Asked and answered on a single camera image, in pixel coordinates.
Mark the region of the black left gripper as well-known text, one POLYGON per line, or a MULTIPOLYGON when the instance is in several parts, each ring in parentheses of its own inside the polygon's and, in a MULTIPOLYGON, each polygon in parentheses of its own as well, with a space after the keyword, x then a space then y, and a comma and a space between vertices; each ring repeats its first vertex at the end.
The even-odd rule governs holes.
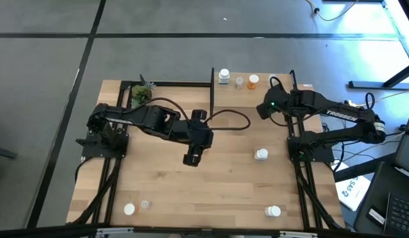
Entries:
POLYGON ((189 128, 190 143, 183 164, 187 166, 198 166, 204 150, 209 149, 213 141, 213 131, 207 124, 192 124, 189 128))

